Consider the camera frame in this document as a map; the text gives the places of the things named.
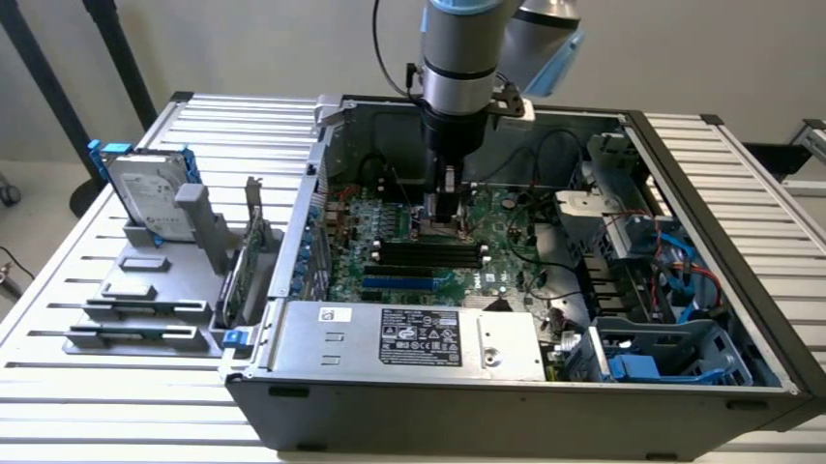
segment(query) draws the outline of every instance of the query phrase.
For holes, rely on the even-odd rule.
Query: green circuit board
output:
[[[487,300],[474,297],[491,297],[493,300],[502,296],[514,308],[543,307],[531,298],[526,299],[525,293],[525,280],[530,280],[539,269],[514,257],[507,249],[506,229],[514,210],[501,206],[506,195],[509,191],[505,188],[482,188],[478,191],[467,210],[469,233],[465,237],[439,234],[417,236],[406,204],[386,203],[365,189],[351,196],[346,206],[339,206],[346,213],[338,215],[335,225],[329,222],[334,255],[330,300],[361,302],[363,291],[371,290],[381,291],[381,302],[386,304],[478,307]],[[522,215],[513,229],[525,231],[527,226],[529,220]],[[435,268],[437,286],[433,291],[366,289],[362,287],[365,268],[375,264],[371,252],[374,240],[379,238],[389,243],[485,244],[491,261],[482,269]],[[534,247],[518,246],[518,250],[529,256],[535,254]],[[525,278],[522,284],[519,273]]]

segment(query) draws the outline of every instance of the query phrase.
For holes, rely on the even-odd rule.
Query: floor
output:
[[[38,274],[78,222],[68,209],[68,198],[90,177],[79,163],[0,160],[0,172],[23,194],[19,205],[11,208],[0,205],[0,246],[8,248],[28,270]],[[794,178],[826,179],[826,164],[812,159]],[[826,198],[801,198],[800,202],[826,227]],[[6,264],[6,259],[0,257],[0,264]],[[20,270],[12,270],[12,278],[23,288],[30,283]],[[0,298],[0,321],[12,306]]]

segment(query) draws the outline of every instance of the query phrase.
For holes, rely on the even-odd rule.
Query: slotted aluminum surface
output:
[[[227,214],[231,207],[245,209],[247,174],[282,178],[273,166],[291,157],[283,150],[309,149],[313,106],[313,101],[197,96],[191,104],[174,105],[178,116],[143,142],[158,147],[191,135],[217,210]],[[287,124],[293,141],[278,129],[285,120],[305,124],[303,130]],[[674,121],[696,124],[690,117]],[[273,195],[290,193],[271,188],[266,177],[265,188]],[[278,208],[286,207],[270,205],[271,219]],[[242,223],[245,215],[235,215]],[[124,217],[107,188],[0,325],[0,462],[473,462],[279,453],[261,445],[218,379],[217,360],[66,355],[63,339],[54,335],[80,317],[79,304],[92,296],[126,243]],[[826,418],[818,418],[793,432],[753,432],[697,462],[820,463],[825,443]]]

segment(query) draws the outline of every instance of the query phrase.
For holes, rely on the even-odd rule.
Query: warning label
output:
[[[385,364],[462,367],[457,311],[382,310],[378,359]]]

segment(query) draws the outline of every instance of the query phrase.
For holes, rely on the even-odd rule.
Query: black stand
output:
[[[70,102],[66,92],[63,91],[63,87],[60,86],[60,82],[55,76],[55,71],[52,70],[50,61],[43,54],[40,44],[38,43],[31,29],[28,28],[28,24],[26,23],[26,19],[20,13],[20,7],[16,0],[0,0],[0,23],[3,24],[7,34],[10,35],[10,39],[12,40],[15,49],[18,50],[20,58],[26,64],[26,68],[38,83],[40,93],[52,108],[52,112],[55,113],[55,117],[58,118],[60,127],[63,128],[63,132],[66,132],[68,141],[72,144],[75,152],[78,153],[78,158],[83,162],[87,172],[90,173],[91,181],[88,184],[91,186],[86,187],[86,189],[82,186],[78,190],[75,190],[72,199],[75,196],[78,196],[79,199],[78,202],[70,205],[72,213],[80,217],[82,215],[79,215],[79,212],[86,211],[92,204],[92,201],[87,201],[86,203],[80,201],[82,198],[86,200],[90,199],[87,190],[91,189],[95,192],[95,195],[98,195],[103,189],[103,186],[106,186],[106,181],[100,177],[95,164],[87,154],[90,136],[87,135],[87,130],[80,123],[72,103]],[[82,189],[84,189],[86,193],[78,194]]]
[[[146,83],[143,82],[135,55],[130,48],[127,35],[124,34],[123,27],[120,27],[115,0],[83,0],[83,4],[99,27],[100,36],[103,37],[108,54],[112,57],[115,68],[120,74],[120,80],[127,88],[127,94],[130,94],[130,100],[132,101],[132,107],[140,119],[140,124],[143,129],[149,131],[158,119],[158,112],[153,105],[149,90],[146,90]]]

